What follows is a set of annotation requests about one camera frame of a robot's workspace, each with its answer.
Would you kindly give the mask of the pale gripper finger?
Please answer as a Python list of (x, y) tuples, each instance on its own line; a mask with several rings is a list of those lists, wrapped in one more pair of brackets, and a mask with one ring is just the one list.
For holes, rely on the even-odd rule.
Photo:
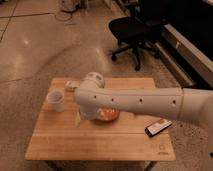
[(81, 122), (82, 122), (82, 118), (81, 118), (81, 116), (80, 116), (80, 113), (79, 112), (77, 112), (77, 114), (76, 114), (76, 117), (75, 117), (75, 126), (76, 127), (78, 127), (80, 124), (81, 124)]

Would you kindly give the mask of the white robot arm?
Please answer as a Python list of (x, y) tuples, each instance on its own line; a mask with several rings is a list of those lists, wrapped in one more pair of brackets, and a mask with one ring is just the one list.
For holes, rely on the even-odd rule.
[(115, 108), (180, 120), (208, 130), (206, 157), (213, 159), (213, 90), (190, 88), (107, 89), (102, 75), (88, 73), (74, 90), (80, 114), (95, 119), (100, 108)]

